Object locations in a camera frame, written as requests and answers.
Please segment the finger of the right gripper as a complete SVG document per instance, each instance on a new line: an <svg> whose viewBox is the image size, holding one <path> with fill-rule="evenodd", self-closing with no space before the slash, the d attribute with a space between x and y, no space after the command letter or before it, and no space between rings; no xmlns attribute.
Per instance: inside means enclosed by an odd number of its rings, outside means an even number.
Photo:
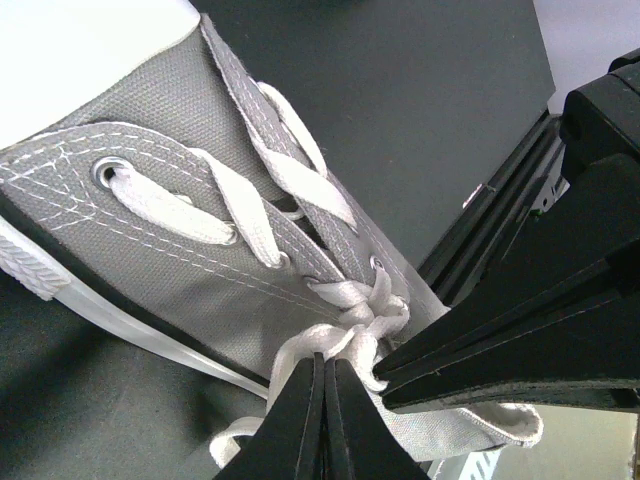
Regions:
<svg viewBox="0 0 640 480"><path fill-rule="evenodd" d="M636 413L639 312L591 309L396 374L382 395L401 413L486 402Z"/></svg>

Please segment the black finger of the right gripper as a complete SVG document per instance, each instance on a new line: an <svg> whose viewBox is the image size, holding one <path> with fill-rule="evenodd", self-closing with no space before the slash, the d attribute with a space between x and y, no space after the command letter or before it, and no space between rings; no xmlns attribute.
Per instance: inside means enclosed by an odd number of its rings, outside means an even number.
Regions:
<svg viewBox="0 0 640 480"><path fill-rule="evenodd" d="M639 312L639 166L591 164L463 301L380 361L387 384L420 365L591 309Z"/></svg>

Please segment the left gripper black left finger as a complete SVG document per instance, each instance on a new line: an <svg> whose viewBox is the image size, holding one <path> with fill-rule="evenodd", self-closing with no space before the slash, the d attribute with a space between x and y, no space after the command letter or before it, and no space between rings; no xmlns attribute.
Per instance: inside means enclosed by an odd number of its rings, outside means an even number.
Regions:
<svg viewBox="0 0 640 480"><path fill-rule="evenodd" d="M319 479L325 361L321 354L300 360L275 403L219 479Z"/></svg>

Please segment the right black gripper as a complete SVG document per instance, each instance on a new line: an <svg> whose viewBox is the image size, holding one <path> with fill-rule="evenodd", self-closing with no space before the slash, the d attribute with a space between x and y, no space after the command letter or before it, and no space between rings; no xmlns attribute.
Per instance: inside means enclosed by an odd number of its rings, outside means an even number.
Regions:
<svg viewBox="0 0 640 480"><path fill-rule="evenodd" d="M574 182L590 164L624 154L639 159L639 51L616 58L606 75L571 91L561 115L562 176Z"/></svg>

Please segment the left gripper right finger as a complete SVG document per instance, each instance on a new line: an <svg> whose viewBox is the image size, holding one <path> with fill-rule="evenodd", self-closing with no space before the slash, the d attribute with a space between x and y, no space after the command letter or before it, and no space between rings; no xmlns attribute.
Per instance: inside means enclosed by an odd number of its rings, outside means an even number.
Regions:
<svg viewBox="0 0 640 480"><path fill-rule="evenodd" d="M426 479L391 434L349 361L325 364L327 479Z"/></svg>

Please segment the grey sneaker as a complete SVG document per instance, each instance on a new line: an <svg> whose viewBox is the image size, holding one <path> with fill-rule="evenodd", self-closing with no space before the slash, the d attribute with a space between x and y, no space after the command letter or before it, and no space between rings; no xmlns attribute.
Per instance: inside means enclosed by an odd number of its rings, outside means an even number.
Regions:
<svg viewBox="0 0 640 480"><path fill-rule="evenodd" d="M187 1L2 3L1 267L268 403L303 357L348 360L417 461L543 434L527 404L382 405L375 363L447 307Z"/></svg>

